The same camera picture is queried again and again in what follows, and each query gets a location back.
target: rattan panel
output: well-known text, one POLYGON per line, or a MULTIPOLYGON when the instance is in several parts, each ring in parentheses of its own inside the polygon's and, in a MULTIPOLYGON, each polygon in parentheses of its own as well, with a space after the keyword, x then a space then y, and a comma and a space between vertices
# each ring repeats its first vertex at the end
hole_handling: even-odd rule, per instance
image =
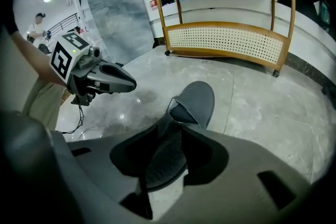
POLYGON ((168 31, 170 47, 203 48, 248 55, 277 63, 283 41, 254 31, 231 27, 188 27, 168 31))

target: marble floor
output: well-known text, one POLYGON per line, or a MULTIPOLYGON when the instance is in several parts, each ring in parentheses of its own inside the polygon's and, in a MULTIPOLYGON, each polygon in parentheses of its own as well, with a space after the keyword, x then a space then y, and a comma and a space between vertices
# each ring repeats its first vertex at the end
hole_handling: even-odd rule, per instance
MULTIPOLYGON (((204 60, 164 55, 160 46, 124 69, 137 81, 130 93, 102 94, 83 107, 83 126, 68 142, 142 129, 165 112, 171 97, 189 83, 207 82, 215 93, 208 129, 244 138, 267 148, 309 182, 324 173, 335 143, 336 111, 321 87, 284 66, 279 78, 260 65, 237 59, 204 60)), ((57 130, 73 130, 79 120, 72 97, 61 106, 57 130)), ((154 218, 159 218, 182 193, 183 177, 150 193, 154 218)))

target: black cable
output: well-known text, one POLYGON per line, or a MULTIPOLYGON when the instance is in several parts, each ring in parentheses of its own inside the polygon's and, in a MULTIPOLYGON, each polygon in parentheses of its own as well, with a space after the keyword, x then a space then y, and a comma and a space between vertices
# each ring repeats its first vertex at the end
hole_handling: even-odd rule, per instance
POLYGON ((78 128, 80 128, 83 125, 83 120, 84 120, 84 113, 83 113, 83 109, 81 105, 78 105, 78 109, 79 109, 79 122, 77 124, 77 127, 69 132, 60 132, 62 134, 73 134, 78 128))

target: white shirt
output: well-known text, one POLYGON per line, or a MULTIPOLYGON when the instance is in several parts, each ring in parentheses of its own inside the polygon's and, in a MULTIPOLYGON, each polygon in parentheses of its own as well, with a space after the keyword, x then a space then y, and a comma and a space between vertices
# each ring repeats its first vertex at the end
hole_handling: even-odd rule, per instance
MULTIPOLYGON (((42 29, 42 24, 31 24, 28 28, 28 32, 35 32, 37 34, 42 34, 43 29, 42 29)), ((34 40, 34 46, 37 48, 38 45, 41 43, 45 44, 46 43, 46 38, 45 37, 36 37, 34 40)))

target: black hair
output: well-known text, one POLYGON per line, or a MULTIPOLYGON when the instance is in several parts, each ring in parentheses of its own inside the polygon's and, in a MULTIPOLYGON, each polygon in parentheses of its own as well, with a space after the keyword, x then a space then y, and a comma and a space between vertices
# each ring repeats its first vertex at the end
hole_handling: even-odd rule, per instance
POLYGON ((46 17, 46 14, 45 13, 38 13, 38 14, 36 14, 35 18, 36 17, 42 17, 42 18, 44 18, 44 17, 46 17))

